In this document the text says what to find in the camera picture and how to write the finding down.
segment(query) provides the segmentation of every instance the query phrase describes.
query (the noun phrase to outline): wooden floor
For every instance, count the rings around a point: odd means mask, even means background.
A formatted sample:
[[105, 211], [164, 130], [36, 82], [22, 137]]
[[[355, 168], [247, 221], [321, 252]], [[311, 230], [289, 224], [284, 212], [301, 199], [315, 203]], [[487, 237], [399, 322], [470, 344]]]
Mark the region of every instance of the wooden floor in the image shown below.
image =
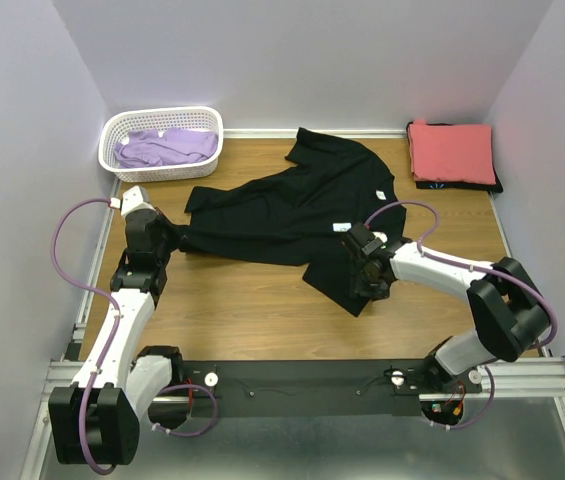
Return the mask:
[[[218, 169], [202, 179], [149, 183], [153, 205], [174, 223], [189, 223], [184, 205], [195, 185], [230, 189], [291, 164], [284, 160], [294, 140], [226, 140]], [[499, 260], [504, 245], [484, 192], [417, 190], [409, 174], [406, 140], [371, 139], [396, 177], [401, 200], [421, 200], [441, 214], [427, 246], [482, 260]], [[126, 190], [130, 185], [123, 184]], [[424, 209], [409, 207], [405, 235], [417, 238], [432, 222]], [[98, 286], [109, 279], [125, 247], [124, 222], [115, 216]], [[369, 304], [354, 318], [302, 281], [306, 267], [260, 265], [175, 252], [168, 283], [138, 349], [179, 346], [185, 359], [347, 359], [421, 357], [440, 341], [473, 325], [466, 304], [426, 287], [396, 283], [391, 298]], [[106, 302], [96, 298], [84, 337], [86, 358], [102, 325]]]

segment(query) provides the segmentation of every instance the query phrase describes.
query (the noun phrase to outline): folded cloth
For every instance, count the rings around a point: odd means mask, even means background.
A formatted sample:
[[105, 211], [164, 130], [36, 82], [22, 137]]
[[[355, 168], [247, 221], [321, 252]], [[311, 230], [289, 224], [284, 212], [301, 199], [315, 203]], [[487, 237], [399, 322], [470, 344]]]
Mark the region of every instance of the folded cloth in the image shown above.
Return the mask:
[[122, 168], [162, 167], [203, 162], [217, 148], [214, 132], [170, 128], [162, 136], [157, 130], [129, 132], [129, 143], [118, 142], [113, 153]]
[[411, 171], [418, 181], [496, 185], [489, 125], [407, 126]]

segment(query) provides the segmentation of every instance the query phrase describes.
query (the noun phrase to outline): white clothing tag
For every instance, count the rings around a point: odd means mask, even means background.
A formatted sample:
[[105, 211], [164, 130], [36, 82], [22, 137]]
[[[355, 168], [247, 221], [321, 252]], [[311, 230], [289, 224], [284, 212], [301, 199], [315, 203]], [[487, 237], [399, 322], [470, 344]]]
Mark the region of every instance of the white clothing tag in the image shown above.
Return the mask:
[[351, 229], [350, 223], [334, 223], [333, 224], [333, 231], [334, 232], [346, 232]]

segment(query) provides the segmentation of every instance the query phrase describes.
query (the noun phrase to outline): purple clothing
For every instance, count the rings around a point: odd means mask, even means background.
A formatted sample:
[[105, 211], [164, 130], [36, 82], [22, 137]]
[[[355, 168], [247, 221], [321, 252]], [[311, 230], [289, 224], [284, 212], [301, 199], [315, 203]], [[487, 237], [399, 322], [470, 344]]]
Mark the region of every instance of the purple clothing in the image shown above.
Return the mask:
[[157, 130], [129, 132], [129, 143], [116, 143], [113, 153], [121, 168], [161, 167], [199, 163], [218, 148], [214, 132], [169, 128], [160, 137]]

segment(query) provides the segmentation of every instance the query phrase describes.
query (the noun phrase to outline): white baseboard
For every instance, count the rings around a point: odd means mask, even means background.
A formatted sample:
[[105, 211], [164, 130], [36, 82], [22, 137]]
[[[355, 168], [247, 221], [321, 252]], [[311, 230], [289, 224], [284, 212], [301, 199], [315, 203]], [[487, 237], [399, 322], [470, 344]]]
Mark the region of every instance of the white baseboard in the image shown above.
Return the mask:
[[[381, 130], [313, 130], [344, 138], [404, 138], [401, 128]], [[226, 128], [225, 138], [295, 138], [297, 128]]]

